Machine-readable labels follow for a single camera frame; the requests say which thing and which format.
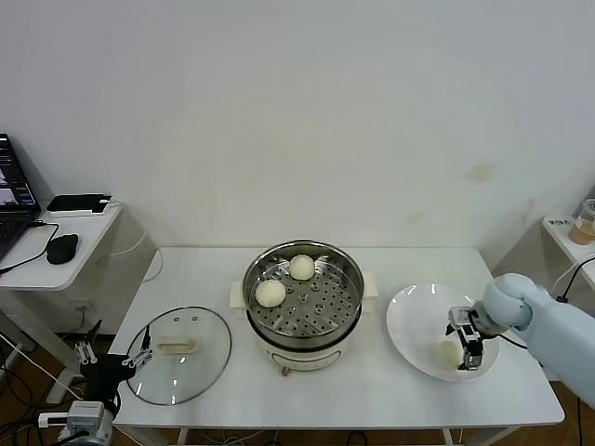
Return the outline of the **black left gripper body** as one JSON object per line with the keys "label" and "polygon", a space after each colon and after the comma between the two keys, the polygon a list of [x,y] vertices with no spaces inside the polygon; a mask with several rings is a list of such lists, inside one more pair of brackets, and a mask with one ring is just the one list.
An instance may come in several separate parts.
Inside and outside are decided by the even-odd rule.
{"label": "black left gripper body", "polygon": [[82,376],[87,380],[84,400],[114,403],[121,382],[133,376],[127,355],[103,355],[96,362],[80,366]]}

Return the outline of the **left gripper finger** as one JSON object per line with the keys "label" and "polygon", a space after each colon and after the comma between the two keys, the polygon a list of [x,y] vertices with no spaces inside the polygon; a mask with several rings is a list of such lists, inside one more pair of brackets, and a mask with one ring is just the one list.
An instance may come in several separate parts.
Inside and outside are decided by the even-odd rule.
{"label": "left gripper finger", "polygon": [[152,359],[153,350],[151,348],[150,326],[146,325],[141,338],[139,352],[122,361],[122,365],[131,369],[140,370]]}
{"label": "left gripper finger", "polygon": [[94,364],[98,361],[94,350],[94,343],[101,326],[98,321],[85,335],[82,341],[74,345],[74,351],[81,365]]}

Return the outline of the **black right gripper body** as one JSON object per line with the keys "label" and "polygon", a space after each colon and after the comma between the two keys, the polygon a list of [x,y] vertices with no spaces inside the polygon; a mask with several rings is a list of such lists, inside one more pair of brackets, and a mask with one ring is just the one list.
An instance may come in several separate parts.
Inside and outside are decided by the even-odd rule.
{"label": "black right gripper body", "polygon": [[466,308],[465,313],[471,341],[482,342],[493,338],[492,322],[484,309]]}

